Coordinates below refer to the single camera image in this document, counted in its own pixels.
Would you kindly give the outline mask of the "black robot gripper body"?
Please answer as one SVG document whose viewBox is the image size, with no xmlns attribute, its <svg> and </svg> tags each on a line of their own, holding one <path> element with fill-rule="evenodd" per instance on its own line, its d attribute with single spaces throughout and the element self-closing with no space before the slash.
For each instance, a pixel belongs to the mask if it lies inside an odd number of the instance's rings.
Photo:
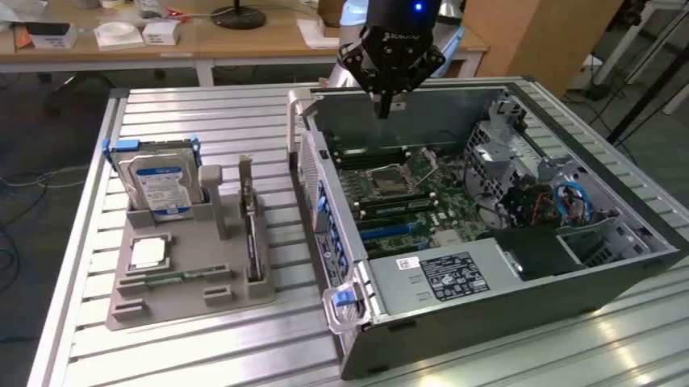
<svg viewBox="0 0 689 387">
<path fill-rule="evenodd" d="M 361 43 L 389 85 L 388 72 L 393 55 L 405 48 L 434 45 L 433 28 L 440 2 L 430 0 L 370 1 Z"/>
</svg>

